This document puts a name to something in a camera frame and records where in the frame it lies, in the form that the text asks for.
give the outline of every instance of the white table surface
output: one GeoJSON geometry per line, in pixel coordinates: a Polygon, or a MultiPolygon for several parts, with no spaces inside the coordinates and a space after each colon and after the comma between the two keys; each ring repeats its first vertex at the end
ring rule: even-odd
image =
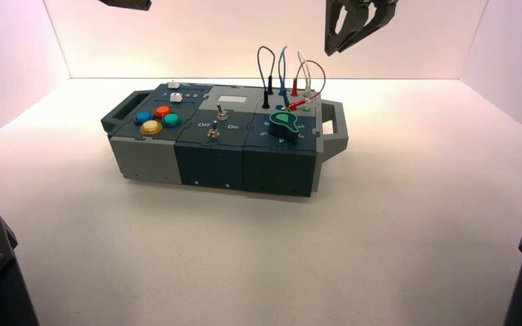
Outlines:
{"type": "Polygon", "coordinates": [[[123,179],[99,120],[161,82],[72,79],[0,130],[42,325],[501,325],[522,126],[469,87],[328,82],[349,146],[300,199],[123,179]]]}

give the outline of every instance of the small display screen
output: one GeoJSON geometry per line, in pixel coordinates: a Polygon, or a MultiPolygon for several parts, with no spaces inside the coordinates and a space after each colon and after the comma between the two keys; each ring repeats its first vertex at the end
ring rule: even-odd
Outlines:
{"type": "Polygon", "coordinates": [[[247,101],[246,96],[219,96],[219,102],[233,102],[233,103],[245,103],[247,101]]]}

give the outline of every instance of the red button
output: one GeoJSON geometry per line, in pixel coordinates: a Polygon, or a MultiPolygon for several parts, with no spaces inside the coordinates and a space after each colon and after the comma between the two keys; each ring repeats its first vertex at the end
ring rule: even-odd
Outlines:
{"type": "Polygon", "coordinates": [[[157,110],[155,110],[155,119],[161,120],[170,113],[171,109],[169,109],[169,107],[158,107],[157,110]]]}

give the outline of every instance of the white wall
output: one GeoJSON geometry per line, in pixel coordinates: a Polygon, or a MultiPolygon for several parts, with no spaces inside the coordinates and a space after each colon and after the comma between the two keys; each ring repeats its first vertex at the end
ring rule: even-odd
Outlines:
{"type": "Polygon", "coordinates": [[[485,1],[401,0],[390,25],[332,58],[325,0],[153,0],[148,12],[46,3],[73,77],[257,77],[266,43],[289,45],[291,59],[301,48],[330,77],[458,78],[485,1]]]}
{"type": "Polygon", "coordinates": [[[489,1],[462,80],[522,123],[522,1],[489,1]]]}
{"type": "Polygon", "coordinates": [[[0,127],[68,78],[40,0],[0,0],[0,127]]]}

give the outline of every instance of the red plug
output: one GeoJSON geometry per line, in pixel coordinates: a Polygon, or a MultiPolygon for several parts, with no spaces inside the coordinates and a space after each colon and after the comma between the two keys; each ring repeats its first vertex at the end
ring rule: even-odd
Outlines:
{"type": "Polygon", "coordinates": [[[304,98],[302,100],[295,101],[295,102],[291,103],[291,105],[289,105],[289,110],[297,111],[297,107],[299,105],[303,105],[303,104],[305,104],[307,102],[309,102],[309,100],[307,100],[306,98],[304,98]]]}
{"type": "Polygon", "coordinates": [[[293,79],[293,91],[291,91],[291,96],[299,96],[299,93],[297,93],[297,77],[293,79]]]}

